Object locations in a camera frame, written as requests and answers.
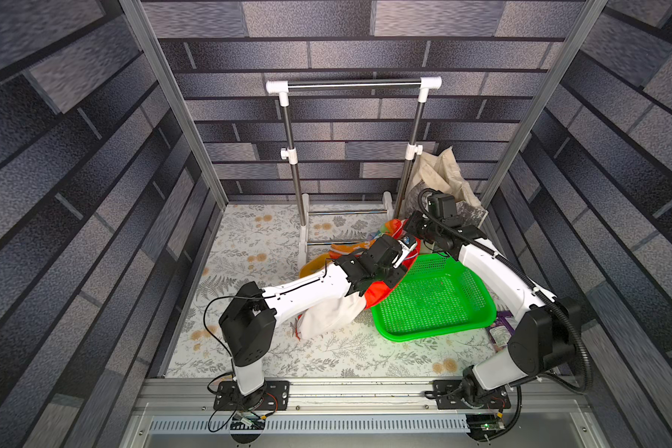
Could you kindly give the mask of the colourful orange white kids jacket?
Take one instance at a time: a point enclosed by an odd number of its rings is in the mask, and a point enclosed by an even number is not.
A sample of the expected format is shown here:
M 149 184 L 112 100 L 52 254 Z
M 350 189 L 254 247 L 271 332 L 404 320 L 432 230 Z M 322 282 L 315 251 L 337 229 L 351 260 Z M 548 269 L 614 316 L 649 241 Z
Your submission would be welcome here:
M 295 335 L 299 340 L 313 339 L 334 332 L 353 322 L 364 310 L 384 302 L 405 278 L 416 262 L 408 259 L 399 264 L 399 239 L 409 234 L 404 220 L 390 220 L 370 242 L 344 246 L 333 245 L 324 269 L 317 274 L 338 274 L 340 282 L 323 284 L 335 299 L 327 299 L 299 313 Z

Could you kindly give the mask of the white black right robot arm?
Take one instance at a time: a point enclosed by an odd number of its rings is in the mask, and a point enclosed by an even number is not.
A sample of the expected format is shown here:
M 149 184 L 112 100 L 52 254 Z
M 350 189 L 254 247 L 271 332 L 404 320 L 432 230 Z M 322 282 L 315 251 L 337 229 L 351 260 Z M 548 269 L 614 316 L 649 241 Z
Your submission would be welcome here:
M 577 302 L 557 298 L 509 261 L 478 227 L 463 224 L 450 194 L 422 190 L 406 230 L 474 272 L 516 321 L 506 347 L 465 369 L 448 399 L 483 406 L 504 386 L 515 388 L 537 378 L 580 395 L 590 391 L 592 360 L 582 341 Z

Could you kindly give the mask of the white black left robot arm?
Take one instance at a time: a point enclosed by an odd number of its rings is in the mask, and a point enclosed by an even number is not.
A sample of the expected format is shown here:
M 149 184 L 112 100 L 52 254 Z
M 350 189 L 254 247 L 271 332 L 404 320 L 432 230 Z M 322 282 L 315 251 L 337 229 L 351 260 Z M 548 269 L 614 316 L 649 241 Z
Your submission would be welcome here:
M 233 391 L 218 392 L 218 399 L 237 410 L 256 408 L 268 391 L 262 358 L 279 326 L 294 320 L 296 334 L 304 339 L 347 325 L 401 283 L 419 247 L 419 240 L 408 234 L 382 235 L 368 248 L 329 259 L 321 270 L 293 282 L 243 285 L 228 298 L 218 320 L 235 382 Z

